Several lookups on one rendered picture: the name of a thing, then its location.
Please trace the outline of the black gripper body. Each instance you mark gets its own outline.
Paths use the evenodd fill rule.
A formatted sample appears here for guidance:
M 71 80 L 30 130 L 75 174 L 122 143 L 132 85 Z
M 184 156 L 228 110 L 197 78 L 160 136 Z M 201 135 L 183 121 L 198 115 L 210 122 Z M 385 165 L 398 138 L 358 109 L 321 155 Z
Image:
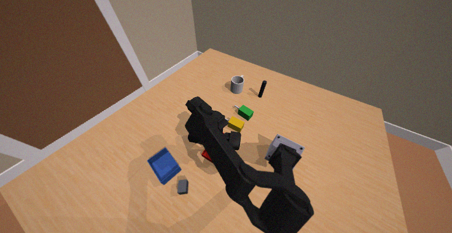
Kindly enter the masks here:
M 234 150 L 240 149 L 240 141 L 241 141 L 240 132 L 231 131 L 231 133 L 227 133 L 227 132 L 223 133 L 223 129 L 220 132 L 227 139 L 227 141 L 231 144 L 231 146 L 234 148 Z M 198 138 L 194 138 L 190 134 L 188 135 L 188 139 L 190 142 L 193 142 L 193 143 L 198 143 L 198 141 L 200 141 Z

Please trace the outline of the black cylinder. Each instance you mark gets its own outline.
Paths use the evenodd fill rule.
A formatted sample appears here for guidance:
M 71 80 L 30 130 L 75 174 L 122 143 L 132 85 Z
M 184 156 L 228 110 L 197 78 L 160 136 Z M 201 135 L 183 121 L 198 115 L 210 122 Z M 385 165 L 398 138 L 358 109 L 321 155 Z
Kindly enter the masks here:
M 262 85 L 261 85 L 261 88 L 260 88 L 260 92 L 259 92 L 259 95 L 258 95 L 259 98 L 262 97 L 263 91 L 264 91 L 264 89 L 265 89 L 266 84 L 267 84 L 267 81 L 263 81 L 263 82 L 262 82 Z

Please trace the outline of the grey mug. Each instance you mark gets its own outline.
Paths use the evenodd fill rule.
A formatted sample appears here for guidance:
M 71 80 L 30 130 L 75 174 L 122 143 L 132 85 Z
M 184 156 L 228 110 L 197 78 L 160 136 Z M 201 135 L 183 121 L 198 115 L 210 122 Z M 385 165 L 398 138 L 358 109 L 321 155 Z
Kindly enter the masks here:
M 232 93 L 239 94 L 243 91 L 244 76 L 233 76 L 231 79 L 230 90 Z

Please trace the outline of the green block with grey pin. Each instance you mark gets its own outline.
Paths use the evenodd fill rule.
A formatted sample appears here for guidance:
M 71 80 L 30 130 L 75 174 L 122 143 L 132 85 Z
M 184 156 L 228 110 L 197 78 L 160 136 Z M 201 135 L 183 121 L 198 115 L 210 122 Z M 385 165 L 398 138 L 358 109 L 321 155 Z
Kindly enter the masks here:
M 244 119 L 246 119 L 247 121 L 252 117 L 253 115 L 253 110 L 249 109 L 248 107 L 246 107 L 245 105 L 242 105 L 242 107 L 237 107 L 235 105 L 236 108 L 238 108 L 238 114 L 243 117 Z

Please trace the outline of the blue open bin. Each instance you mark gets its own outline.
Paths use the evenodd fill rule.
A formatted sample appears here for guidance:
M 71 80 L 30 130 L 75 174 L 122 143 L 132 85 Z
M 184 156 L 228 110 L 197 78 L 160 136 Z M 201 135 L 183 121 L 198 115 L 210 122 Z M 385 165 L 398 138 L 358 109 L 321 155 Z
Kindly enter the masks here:
M 162 185 L 182 170 L 166 147 L 149 158 L 147 162 Z

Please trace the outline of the red tray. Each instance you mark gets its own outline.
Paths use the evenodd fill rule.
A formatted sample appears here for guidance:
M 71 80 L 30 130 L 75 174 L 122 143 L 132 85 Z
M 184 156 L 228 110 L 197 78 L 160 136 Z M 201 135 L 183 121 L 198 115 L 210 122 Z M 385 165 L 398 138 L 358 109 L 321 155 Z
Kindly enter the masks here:
M 210 162 L 212 162 L 210 156 L 208 155 L 208 153 L 206 152 L 206 150 L 204 150 L 201 154 L 204 158 L 208 159 Z M 213 163 L 213 162 L 212 162 Z

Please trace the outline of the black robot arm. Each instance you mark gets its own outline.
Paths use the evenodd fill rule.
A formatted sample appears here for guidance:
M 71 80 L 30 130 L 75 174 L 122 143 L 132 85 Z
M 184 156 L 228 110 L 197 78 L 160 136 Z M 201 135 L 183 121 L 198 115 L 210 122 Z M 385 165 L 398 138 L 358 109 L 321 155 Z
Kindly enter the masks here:
M 273 172 L 246 164 L 220 132 L 228 121 L 200 97 L 185 104 L 192 113 L 185 128 L 198 138 L 225 182 L 229 198 L 244 208 L 251 224 L 264 233 L 298 233 L 314 215 L 309 197 L 296 184 L 293 168 L 302 156 L 280 143 L 269 158 Z M 295 150 L 295 151 L 294 151 Z M 254 187 L 271 189 L 260 208 L 249 194 Z

